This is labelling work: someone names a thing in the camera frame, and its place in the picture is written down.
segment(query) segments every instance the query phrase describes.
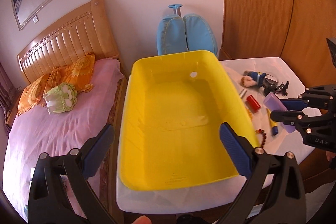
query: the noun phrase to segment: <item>yellow plastic tray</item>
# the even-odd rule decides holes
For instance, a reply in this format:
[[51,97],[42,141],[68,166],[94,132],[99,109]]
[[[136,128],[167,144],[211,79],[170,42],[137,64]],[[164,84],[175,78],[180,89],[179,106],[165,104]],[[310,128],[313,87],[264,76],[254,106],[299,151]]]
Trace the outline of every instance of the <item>yellow plastic tray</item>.
[[236,176],[219,139],[223,122],[259,146],[235,87],[208,51],[135,62],[123,115],[119,176],[132,190],[191,187]]

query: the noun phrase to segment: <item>wooden wardrobe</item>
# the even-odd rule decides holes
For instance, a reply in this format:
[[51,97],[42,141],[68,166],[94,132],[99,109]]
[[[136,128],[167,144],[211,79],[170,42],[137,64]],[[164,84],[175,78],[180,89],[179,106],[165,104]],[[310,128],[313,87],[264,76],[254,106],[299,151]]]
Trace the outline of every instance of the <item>wooden wardrobe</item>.
[[336,0],[224,0],[220,60],[281,57],[306,86],[336,83]]

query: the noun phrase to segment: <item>pink bedsheet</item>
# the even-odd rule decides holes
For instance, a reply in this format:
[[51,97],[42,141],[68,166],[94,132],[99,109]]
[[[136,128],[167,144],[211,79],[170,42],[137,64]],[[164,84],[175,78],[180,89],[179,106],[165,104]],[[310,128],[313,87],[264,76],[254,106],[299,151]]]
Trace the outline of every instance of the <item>pink bedsheet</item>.
[[[117,82],[123,77],[115,59],[98,60],[91,79],[92,91],[78,95],[70,112],[48,114],[46,107],[37,105],[16,117],[9,134],[3,171],[3,190],[19,214],[28,204],[30,170],[42,152],[50,156],[64,155],[71,148],[81,147],[96,136],[106,124],[114,102]],[[99,171],[89,179],[99,196]],[[83,213],[68,185],[68,197],[77,214]]]

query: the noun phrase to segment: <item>lavender container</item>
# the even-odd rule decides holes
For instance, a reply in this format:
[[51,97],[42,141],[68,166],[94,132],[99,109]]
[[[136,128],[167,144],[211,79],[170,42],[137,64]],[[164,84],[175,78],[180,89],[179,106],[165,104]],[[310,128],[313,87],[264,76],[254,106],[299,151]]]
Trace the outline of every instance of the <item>lavender container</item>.
[[[270,92],[268,95],[265,97],[264,100],[264,105],[270,110],[288,110],[283,103],[279,100],[279,98],[273,93]],[[293,133],[295,130],[295,126],[288,126],[283,123],[281,123],[282,126],[286,129],[288,133]]]

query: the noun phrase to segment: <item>orange pillow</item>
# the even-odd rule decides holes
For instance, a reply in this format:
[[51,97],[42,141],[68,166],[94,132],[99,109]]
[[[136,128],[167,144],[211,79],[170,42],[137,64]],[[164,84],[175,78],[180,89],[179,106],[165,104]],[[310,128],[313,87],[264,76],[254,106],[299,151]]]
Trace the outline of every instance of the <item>orange pillow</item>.
[[44,93],[47,93],[49,90],[63,82],[74,85],[78,93],[83,91],[89,92],[93,88],[90,81],[94,64],[95,55],[87,54],[71,65],[54,69],[48,79]]
[[40,102],[48,78],[49,75],[43,75],[27,87],[25,87],[17,108],[18,116],[27,112]]

